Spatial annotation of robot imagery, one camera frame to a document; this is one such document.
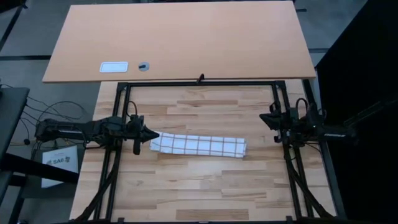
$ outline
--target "folded towel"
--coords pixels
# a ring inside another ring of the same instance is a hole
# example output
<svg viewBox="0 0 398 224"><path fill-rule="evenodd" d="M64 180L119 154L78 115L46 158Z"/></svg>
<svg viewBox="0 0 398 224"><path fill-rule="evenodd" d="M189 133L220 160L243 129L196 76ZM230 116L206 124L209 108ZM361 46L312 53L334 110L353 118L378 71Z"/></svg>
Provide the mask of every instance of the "folded towel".
<svg viewBox="0 0 398 224"><path fill-rule="evenodd" d="M168 154L235 158L242 158L246 154L246 141L243 138L158 133L159 137L150 141L150 149L152 151Z"/></svg>

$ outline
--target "white label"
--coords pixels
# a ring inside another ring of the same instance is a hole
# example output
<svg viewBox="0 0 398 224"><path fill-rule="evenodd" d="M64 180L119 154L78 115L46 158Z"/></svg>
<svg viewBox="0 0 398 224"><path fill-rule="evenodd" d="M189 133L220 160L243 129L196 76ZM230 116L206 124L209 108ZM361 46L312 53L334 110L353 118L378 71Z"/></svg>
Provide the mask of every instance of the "white label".
<svg viewBox="0 0 398 224"><path fill-rule="evenodd" d="M128 62L103 62L99 72L113 73L113 72L126 72L129 67Z"/></svg>
<svg viewBox="0 0 398 224"><path fill-rule="evenodd" d="M77 146L43 152L43 164L78 173ZM61 184L61 181L42 178L42 188Z"/></svg>

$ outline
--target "light wood surface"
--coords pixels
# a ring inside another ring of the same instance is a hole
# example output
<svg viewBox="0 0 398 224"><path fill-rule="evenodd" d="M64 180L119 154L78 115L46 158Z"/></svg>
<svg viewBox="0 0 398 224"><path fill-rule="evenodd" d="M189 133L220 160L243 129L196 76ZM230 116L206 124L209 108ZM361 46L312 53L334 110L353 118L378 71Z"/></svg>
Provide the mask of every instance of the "light wood surface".
<svg viewBox="0 0 398 224"><path fill-rule="evenodd" d="M100 73L103 62L126 73ZM150 64L141 72L141 62ZM71 6L43 82L314 78L292 1Z"/></svg>
<svg viewBox="0 0 398 224"><path fill-rule="evenodd" d="M103 82L94 119L112 114L116 82ZM300 80L288 80L291 102L303 97ZM123 143L112 220L129 222L203 220L285 220L294 217L282 146L275 131L260 120L273 102L268 86L136 87L131 100L146 125L157 131L246 138L244 159L132 153ZM70 218L76 218L98 189L103 149L86 151ZM326 175L319 152L302 148L308 185L332 214ZM105 214L107 196L104 198Z"/></svg>

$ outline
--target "dark floor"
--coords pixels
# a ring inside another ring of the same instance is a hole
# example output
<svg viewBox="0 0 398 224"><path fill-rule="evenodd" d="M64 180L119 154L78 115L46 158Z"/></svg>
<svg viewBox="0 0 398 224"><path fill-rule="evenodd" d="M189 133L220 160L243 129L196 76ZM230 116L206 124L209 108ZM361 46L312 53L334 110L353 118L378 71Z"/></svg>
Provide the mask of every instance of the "dark floor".
<svg viewBox="0 0 398 224"><path fill-rule="evenodd" d="M27 2L29 8L22 11L0 55L50 55L71 4L130 2L128 0L29 0ZM308 12L298 14L308 47L330 47L365 2L366 0L297 0L296 8L308 9ZM15 9L0 14L0 36L6 30L14 12ZM311 57L316 65L323 54L311 54ZM87 114L81 120L90 120L100 84L43 84L41 80L47 64L47 60L0 62L0 78L2 83L30 88L31 97L48 104L64 100L79 103L87 110ZM44 105L34 101L28 101L28 104L45 109ZM80 110L70 105L63 105L57 109L70 116L80 115ZM28 108L25 110L35 117L40 114ZM29 124L28 127L30 135L33 136L34 127ZM21 142L26 137L26 130L20 124L12 141ZM11 146L8 152L29 157L30 147ZM9 187L7 190L6 198L0 207L0 223L7 223L17 190L16 187ZM72 202L73 198L28 199L25 201L20 218L28 220L31 224L66 222Z"/></svg>

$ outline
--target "wood grain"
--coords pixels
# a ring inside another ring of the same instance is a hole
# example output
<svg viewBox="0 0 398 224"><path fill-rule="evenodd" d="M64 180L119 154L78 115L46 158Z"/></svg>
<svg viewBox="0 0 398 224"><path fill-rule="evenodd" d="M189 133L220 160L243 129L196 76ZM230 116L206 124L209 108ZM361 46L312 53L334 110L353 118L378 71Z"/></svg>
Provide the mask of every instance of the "wood grain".
<svg viewBox="0 0 398 224"><path fill-rule="evenodd" d="M287 86L296 86L288 89L289 97L303 97L298 83L287 81ZM116 85L101 84L94 119L111 115ZM132 89L131 99L151 129L246 138L247 156L234 159L160 154L150 151L148 143L142 146L141 155L135 156L133 142L126 141L113 221L118 217L128 222L264 221L294 216L282 147L274 143L276 132L259 119L259 113L268 112L273 101L269 87L137 87ZM70 218L76 218L96 193L103 154L102 149L86 151ZM319 152L304 147L302 157L310 190L334 214ZM301 195L300 201L305 211Z"/></svg>
<svg viewBox="0 0 398 224"><path fill-rule="evenodd" d="M129 63L127 72L100 73L101 63L120 61ZM150 64L148 71L139 71L141 62ZM43 81L192 80L201 74L315 78L293 3L71 6Z"/></svg>

